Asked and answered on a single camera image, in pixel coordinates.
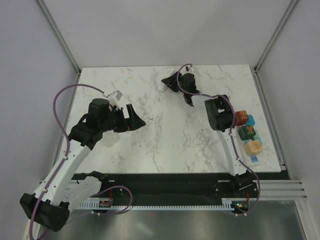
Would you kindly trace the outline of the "beige cube plug dragon print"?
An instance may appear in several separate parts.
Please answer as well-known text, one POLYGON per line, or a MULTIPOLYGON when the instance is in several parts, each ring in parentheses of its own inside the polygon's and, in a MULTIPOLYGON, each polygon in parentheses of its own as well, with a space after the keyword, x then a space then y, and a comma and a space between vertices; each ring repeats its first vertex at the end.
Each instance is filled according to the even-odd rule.
POLYGON ((258 140, 251 140, 244 145, 244 151, 249 157, 256 156, 263 151, 263 147, 258 140))

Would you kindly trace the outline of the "white triangular power strip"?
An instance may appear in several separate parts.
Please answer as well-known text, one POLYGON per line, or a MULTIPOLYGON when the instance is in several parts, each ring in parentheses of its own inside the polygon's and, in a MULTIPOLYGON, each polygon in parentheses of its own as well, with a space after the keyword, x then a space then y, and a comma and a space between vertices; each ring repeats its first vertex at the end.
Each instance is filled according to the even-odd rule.
POLYGON ((173 68, 166 68, 164 70, 162 70, 157 77, 155 78, 155 83, 157 86, 157 89, 160 92, 164 92, 166 90, 166 85, 162 82, 162 80, 172 76, 174 73, 174 69, 173 68))

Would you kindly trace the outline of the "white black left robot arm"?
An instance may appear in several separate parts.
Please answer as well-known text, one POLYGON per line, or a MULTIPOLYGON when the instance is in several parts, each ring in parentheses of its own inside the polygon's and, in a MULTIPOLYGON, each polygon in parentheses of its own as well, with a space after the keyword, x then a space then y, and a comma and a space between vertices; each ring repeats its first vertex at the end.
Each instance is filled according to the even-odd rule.
POLYGON ((67 136, 67 149, 45 180, 32 193, 24 193, 20 205, 26 216, 41 226, 58 232, 66 224, 70 213, 90 196, 106 196, 110 185, 104 181, 107 175, 92 171, 78 186, 66 190, 83 160, 94 149, 103 134, 108 131, 124 133, 146 125, 131 104, 123 108, 105 98, 95 98, 88 105, 88 112, 71 129, 67 136))

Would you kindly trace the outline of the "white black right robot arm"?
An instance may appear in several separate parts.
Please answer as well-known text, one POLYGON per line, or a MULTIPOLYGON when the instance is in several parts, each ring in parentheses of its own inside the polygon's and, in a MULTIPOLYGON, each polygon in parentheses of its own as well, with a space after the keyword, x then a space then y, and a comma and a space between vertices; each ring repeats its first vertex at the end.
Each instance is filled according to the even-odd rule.
POLYGON ((245 163, 240 152, 241 137, 236 130, 237 115, 225 94, 209 95, 200 92, 196 86, 195 75, 181 74, 179 71, 167 78, 160 78, 160 85, 177 93, 183 93, 184 101, 191 107, 204 107, 208 123, 222 143, 231 176, 229 191, 235 197, 248 193, 260 197, 261 185, 258 175, 245 163))

